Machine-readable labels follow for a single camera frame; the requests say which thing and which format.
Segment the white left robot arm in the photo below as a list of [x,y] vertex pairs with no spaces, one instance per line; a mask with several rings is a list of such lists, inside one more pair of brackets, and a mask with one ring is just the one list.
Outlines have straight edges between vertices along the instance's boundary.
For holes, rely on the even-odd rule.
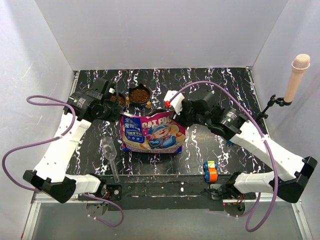
[[22,178],[59,203],[66,203],[73,195],[80,194],[103,199],[107,194],[105,180],[94,173],[70,175],[66,170],[93,122],[120,119],[123,108],[118,98],[118,86],[104,78],[97,78],[88,89],[72,93],[63,103],[63,115],[54,140],[39,163],[32,170],[26,170]]

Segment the clear plastic scoop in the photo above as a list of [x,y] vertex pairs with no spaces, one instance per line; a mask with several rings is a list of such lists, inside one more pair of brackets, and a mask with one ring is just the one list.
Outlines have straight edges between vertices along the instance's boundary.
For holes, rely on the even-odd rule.
[[117,150],[114,145],[113,139],[110,138],[109,136],[106,136],[103,138],[102,150],[103,150],[103,155],[105,159],[109,161],[114,182],[117,184],[120,183],[119,172],[118,172],[116,161],[115,161],[117,157]]

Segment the pink pet food bag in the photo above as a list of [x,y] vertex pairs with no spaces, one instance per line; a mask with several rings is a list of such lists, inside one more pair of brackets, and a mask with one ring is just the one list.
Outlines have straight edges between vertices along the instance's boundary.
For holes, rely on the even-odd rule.
[[150,154],[179,154],[183,151],[186,129],[163,109],[150,116],[124,113],[120,118],[122,150]]

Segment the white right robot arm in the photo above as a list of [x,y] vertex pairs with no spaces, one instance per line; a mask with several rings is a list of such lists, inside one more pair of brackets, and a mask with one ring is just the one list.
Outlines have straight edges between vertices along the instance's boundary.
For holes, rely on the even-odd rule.
[[311,156],[296,155],[266,134],[259,133],[255,125],[242,112],[234,108],[221,108],[208,92],[202,99],[186,99],[173,93],[172,120],[187,128],[192,125],[207,127],[211,133],[231,141],[272,168],[267,173],[235,172],[225,183],[225,191],[232,199],[247,193],[276,193],[282,200],[296,203],[304,192],[318,162]]

